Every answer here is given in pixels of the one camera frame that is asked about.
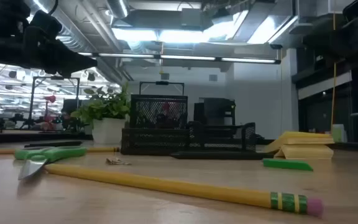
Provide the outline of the beige binder clip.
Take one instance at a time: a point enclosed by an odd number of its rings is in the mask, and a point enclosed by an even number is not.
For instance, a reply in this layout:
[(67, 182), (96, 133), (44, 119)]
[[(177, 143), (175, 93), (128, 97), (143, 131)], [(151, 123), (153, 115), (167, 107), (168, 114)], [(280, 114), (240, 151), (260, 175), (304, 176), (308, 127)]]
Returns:
[(113, 159), (106, 158), (106, 164), (108, 164), (108, 165), (124, 165), (124, 166), (131, 165), (130, 162), (122, 161), (118, 158), (113, 158)]

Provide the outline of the green-handled scissors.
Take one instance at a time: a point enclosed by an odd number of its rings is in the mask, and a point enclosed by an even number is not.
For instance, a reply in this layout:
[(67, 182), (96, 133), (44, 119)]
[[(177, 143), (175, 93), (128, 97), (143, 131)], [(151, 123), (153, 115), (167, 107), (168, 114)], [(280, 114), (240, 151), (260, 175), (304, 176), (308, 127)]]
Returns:
[(87, 148), (83, 146), (62, 146), (32, 150), (17, 150), (14, 153), (15, 159), (24, 161), (24, 165), (19, 172), (18, 179), (24, 180), (32, 177), (38, 171), (42, 170), (46, 164), (71, 157), (81, 157), (84, 156), (86, 152)]

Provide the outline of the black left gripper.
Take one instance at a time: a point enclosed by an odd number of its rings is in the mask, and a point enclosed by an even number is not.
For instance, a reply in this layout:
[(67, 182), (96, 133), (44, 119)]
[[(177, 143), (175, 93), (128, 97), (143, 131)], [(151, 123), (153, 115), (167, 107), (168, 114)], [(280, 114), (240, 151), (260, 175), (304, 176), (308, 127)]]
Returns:
[(97, 60), (69, 50), (60, 40), (50, 40), (36, 32), (23, 36), (23, 67), (41, 68), (52, 75), (70, 78), (69, 69), (87, 69), (97, 66)]

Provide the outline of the green plant white pot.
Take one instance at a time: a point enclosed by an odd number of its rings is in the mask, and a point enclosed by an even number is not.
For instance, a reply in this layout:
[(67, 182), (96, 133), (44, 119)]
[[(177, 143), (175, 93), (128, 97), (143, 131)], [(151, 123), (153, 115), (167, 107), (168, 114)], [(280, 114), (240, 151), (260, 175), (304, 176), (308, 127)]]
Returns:
[(118, 144), (122, 139), (122, 129), (129, 118), (131, 104), (127, 92), (128, 85), (116, 91), (111, 87), (102, 87), (84, 92), (91, 98), (71, 113), (83, 124), (91, 126), (93, 141), (96, 144)]

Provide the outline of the black aluminium table frame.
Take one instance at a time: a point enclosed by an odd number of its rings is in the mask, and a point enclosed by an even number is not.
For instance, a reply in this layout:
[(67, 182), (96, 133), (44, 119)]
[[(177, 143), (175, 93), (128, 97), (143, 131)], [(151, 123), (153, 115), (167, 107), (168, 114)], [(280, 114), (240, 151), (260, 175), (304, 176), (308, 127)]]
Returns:
[[(62, 134), (62, 133), (0, 133), (0, 143), (10, 142), (37, 142), (37, 141), (57, 141), (57, 140), (92, 140), (89, 134)], [(329, 144), (331, 149), (342, 151), (358, 152), (358, 142), (337, 142)]]

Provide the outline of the black mesh desk organizer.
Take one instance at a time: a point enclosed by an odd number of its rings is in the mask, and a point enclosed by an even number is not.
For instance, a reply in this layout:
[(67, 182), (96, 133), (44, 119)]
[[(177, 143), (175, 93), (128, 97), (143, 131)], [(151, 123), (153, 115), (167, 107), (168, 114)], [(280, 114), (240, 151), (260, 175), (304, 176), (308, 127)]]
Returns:
[(213, 126), (188, 121), (187, 96), (132, 95), (129, 115), (129, 126), (122, 130), (122, 154), (255, 151), (255, 123)]

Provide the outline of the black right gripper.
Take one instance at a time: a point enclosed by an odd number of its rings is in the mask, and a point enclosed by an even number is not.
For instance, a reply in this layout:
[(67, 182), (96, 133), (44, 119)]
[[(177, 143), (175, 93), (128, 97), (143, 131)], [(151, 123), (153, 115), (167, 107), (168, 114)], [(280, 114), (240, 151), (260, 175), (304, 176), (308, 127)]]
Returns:
[(332, 58), (356, 58), (358, 17), (336, 30), (315, 28), (302, 37), (302, 44), (307, 47), (318, 47), (317, 51), (320, 54)]

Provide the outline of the red machine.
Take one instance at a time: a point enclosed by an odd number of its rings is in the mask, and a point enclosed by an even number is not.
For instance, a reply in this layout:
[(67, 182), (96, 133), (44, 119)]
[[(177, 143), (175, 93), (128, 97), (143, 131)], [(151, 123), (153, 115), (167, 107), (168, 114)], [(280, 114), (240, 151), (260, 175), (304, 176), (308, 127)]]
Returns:
[(41, 123), (41, 128), (43, 131), (63, 131), (61, 114), (52, 108), (48, 107), (49, 103), (55, 103), (56, 97), (54, 95), (45, 96), (45, 113), (44, 121)]

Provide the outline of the black rig frame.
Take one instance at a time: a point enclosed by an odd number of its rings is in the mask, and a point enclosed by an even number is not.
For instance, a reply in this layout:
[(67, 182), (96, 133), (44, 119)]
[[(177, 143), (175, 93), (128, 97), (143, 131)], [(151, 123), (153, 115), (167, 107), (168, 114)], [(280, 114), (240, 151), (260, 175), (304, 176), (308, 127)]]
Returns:
[(75, 88), (76, 90), (76, 98), (75, 98), (75, 102), (76, 102), (76, 109), (79, 108), (80, 105), (80, 99), (79, 99), (79, 93), (80, 93), (80, 79), (79, 78), (64, 78), (61, 76), (51, 76), (51, 77), (40, 77), (40, 76), (36, 76), (33, 77), (33, 81), (32, 81), (32, 91), (31, 91), (31, 95), (30, 95), (30, 107), (29, 107), (29, 118), (27, 119), (27, 125), (28, 125), (28, 130), (33, 129), (33, 127), (36, 125), (36, 122), (32, 119), (32, 115), (33, 115), (33, 107), (34, 107), (34, 96), (35, 96), (35, 89), (39, 86), (42, 85), (42, 83), (46, 80), (46, 79), (51, 79), (51, 80), (69, 80), (72, 87)]

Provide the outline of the pale green box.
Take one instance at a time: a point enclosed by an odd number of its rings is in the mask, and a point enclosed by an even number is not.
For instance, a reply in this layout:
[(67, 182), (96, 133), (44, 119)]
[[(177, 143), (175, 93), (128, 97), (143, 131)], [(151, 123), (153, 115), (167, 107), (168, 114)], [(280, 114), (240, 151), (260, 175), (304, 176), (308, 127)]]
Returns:
[(334, 124), (331, 134), (334, 142), (347, 142), (347, 133), (343, 124)]

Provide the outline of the green eraser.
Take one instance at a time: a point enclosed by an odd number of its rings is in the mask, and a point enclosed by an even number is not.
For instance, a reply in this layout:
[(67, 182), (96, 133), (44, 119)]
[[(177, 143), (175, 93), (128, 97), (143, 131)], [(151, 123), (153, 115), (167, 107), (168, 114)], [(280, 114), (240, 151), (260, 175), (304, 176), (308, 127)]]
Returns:
[(313, 168), (307, 162), (303, 161), (291, 161), (285, 159), (263, 159), (262, 162), (264, 167), (313, 171)]

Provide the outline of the yellow sticky note pad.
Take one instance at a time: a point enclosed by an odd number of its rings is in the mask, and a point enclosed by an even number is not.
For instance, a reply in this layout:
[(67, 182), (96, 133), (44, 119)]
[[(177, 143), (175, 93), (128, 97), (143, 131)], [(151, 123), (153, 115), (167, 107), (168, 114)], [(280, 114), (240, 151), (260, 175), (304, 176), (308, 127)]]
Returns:
[(326, 145), (282, 145), (274, 157), (285, 159), (332, 159), (334, 151)]
[(304, 133), (285, 131), (278, 139), (265, 146), (263, 152), (279, 150), (284, 144), (333, 144), (334, 139), (330, 134)]

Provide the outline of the black cabinet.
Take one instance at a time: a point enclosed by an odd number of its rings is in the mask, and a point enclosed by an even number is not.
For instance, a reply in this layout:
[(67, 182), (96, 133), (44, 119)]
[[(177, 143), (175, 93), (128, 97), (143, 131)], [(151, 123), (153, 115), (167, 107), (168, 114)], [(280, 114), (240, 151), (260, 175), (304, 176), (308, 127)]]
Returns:
[(200, 98), (194, 103), (193, 120), (204, 125), (225, 126), (236, 124), (236, 103), (226, 98)]

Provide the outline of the long linear ceiling light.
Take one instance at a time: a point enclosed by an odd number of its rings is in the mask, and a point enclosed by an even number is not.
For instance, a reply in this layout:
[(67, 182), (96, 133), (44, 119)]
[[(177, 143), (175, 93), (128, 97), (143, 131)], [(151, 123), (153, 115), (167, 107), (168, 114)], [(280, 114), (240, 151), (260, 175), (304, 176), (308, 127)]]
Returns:
[(193, 60), (207, 62), (231, 62), (231, 63), (258, 63), (258, 64), (280, 64), (279, 59), (263, 58), (234, 58), (234, 57), (208, 57), (208, 56), (186, 56), (186, 55), (160, 55), (160, 54), (123, 54), (123, 53), (96, 53), (80, 52), (80, 55), (87, 57), (111, 57), (111, 58), (138, 58), (156, 60)]

